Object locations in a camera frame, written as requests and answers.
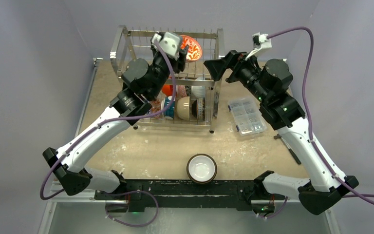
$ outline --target wall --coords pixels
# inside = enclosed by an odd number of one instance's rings
[[[223,28],[226,51],[250,51],[251,35],[305,25],[319,0],[65,0],[93,57],[108,57],[118,25],[206,32]],[[300,33],[275,39],[261,59],[286,58]]]
[[[322,0],[308,27],[315,47],[306,96],[315,134],[359,189],[374,193],[374,1]],[[308,50],[303,33],[288,59],[300,102]],[[374,206],[350,198],[335,209],[344,233],[374,232]]]
[[[36,233],[49,167],[75,133],[92,57],[62,0],[0,0],[0,233]]]

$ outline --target red patterned plate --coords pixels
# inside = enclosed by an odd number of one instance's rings
[[[203,55],[203,50],[201,49],[200,44],[189,36],[181,35],[181,37],[183,38],[181,48],[184,49],[186,45],[189,45],[186,60],[189,62],[195,62],[199,60]]]

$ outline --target table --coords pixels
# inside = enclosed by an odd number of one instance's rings
[[[80,131],[100,116],[120,90],[110,62],[101,61]],[[215,133],[144,126],[138,130],[129,128],[107,143],[87,165],[122,172],[124,178],[188,179],[188,160],[202,153],[216,161],[215,179],[219,180],[254,179],[266,170],[306,178],[304,167],[295,162],[282,141],[273,139],[277,133],[270,126],[265,132],[251,137],[236,132],[227,102],[246,96],[250,93],[239,82],[228,84],[223,81]]]

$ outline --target metal dish rack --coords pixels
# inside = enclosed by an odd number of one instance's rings
[[[162,28],[152,28],[142,30],[141,28],[128,30],[126,26],[119,26],[115,35],[114,43],[110,53],[110,61],[112,68],[122,84],[121,75],[126,70],[127,63],[132,59],[143,58],[152,61],[152,52],[150,50],[150,39],[157,32],[162,32]],[[190,36],[200,44],[203,54],[197,62],[187,62],[183,72],[176,74],[178,85],[196,85],[206,87],[206,118],[204,121],[197,121],[192,116],[190,120],[182,120],[175,117],[173,120],[165,118],[143,118],[137,122],[140,126],[164,126],[164,127],[181,127],[181,128],[200,128],[209,129],[214,133],[217,121],[217,113],[219,107],[219,96],[222,81],[214,81],[206,67],[203,65],[205,60],[219,59],[224,57],[224,34],[223,29],[217,29],[215,32],[191,32],[191,30],[170,30],[179,35]],[[196,78],[204,77],[204,80],[196,80]]]

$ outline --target transparent plastic container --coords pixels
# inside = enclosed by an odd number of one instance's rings
[[[234,117],[240,135],[261,133],[267,129],[253,97],[231,100],[228,102],[228,109]]]

